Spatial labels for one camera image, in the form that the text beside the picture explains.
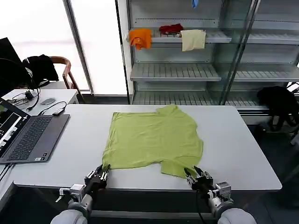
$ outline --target white desk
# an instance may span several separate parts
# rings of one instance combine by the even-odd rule
[[[26,90],[13,90],[11,92],[9,92],[8,94],[6,94],[5,96],[3,96],[2,98],[5,100],[8,99],[12,99],[14,96],[20,94],[20,93],[25,93]],[[37,94],[36,90],[35,91],[31,91],[32,94],[35,96]],[[74,89],[41,89],[40,92],[40,96],[39,96],[39,100],[37,105],[31,110],[31,111],[27,111],[26,109],[32,105],[34,105],[34,103],[36,102],[37,97],[35,97],[33,100],[31,100],[30,102],[28,102],[27,104],[18,106],[19,109],[25,111],[27,114],[29,115],[38,115],[40,111],[42,111],[45,108],[50,107],[51,105],[60,102],[60,101],[65,101],[67,104],[77,104],[78,100],[77,100],[77,90]],[[25,97],[24,94],[19,95],[17,98],[23,98]],[[50,105],[41,105],[40,103],[43,102],[46,99],[49,98],[55,98],[56,101],[53,104]],[[60,103],[52,108],[50,108],[47,111],[47,114],[52,114],[55,111],[57,111],[59,108],[62,108],[64,106],[64,103]]]
[[[25,90],[20,90],[20,89],[13,90],[10,93],[3,96],[3,98],[5,100],[12,99],[14,96],[16,96],[20,93],[23,93],[23,92],[25,92]],[[45,99],[55,98],[56,102],[65,101],[67,104],[73,104],[73,103],[78,103],[76,95],[77,95],[77,90],[41,89],[39,103],[35,106],[34,109],[32,109],[31,111],[26,111],[26,108],[32,106],[35,103],[36,98],[34,98],[28,104],[19,106],[19,108],[30,115],[38,115],[40,111],[51,106],[51,105],[40,105],[40,103],[43,102]],[[45,111],[45,115],[50,115],[53,112],[55,112],[58,108],[61,108],[63,106],[64,106],[63,103],[58,104],[57,106],[54,106],[53,108],[50,108],[49,110]],[[4,166],[0,165],[0,172],[3,170],[3,168],[4,168]],[[14,184],[13,184],[14,179],[15,179],[15,175],[12,175],[12,172],[9,171],[0,183],[0,210],[2,210],[7,199],[11,195],[11,190],[14,187]]]
[[[18,186],[70,187],[101,164],[113,112],[153,112],[157,105],[68,105],[71,115],[51,159],[16,165]],[[198,166],[233,190],[278,190],[282,185],[232,106],[179,106],[197,123],[204,141]],[[190,190],[185,179],[160,173],[160,164],[111,170],[108,188]]]

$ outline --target chair backrest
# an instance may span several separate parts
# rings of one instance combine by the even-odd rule
[[[51,56],[50,58],[51,58],[53,64],[65,64],[65,69],[64,69],[64,72],[62,74],[62,77],[64,79],[64,83],[65,83],[66,88],[67,89],[77,89],[78,94],[81,96],[83,102],[85,102],[84,98],[83,98],[83,96],[82,96],[82,94],[81,94],[81,92],[78,88],[78,85],[77,85],[77,83],[76,83],[76,81],[75,81],[75,79],[74,79],[74,77],[71,73],[71,62],[68,59],[66,59],[65,57]],[[68,76],[71,79],[72,86],[70,86],[70,83],[67,80]]]

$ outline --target blue cloth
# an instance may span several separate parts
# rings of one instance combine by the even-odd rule
[[[192,8],[196,8],[199,0],[192,0]]]

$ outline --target laptop screen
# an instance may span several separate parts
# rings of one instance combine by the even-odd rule
[[[0,102],[0,156],[22,128],[24,119]]]

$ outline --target laptop keyboard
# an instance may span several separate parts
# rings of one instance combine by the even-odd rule
[[[37,117],[7,160],[26,160],[51,119],[52,118]]]

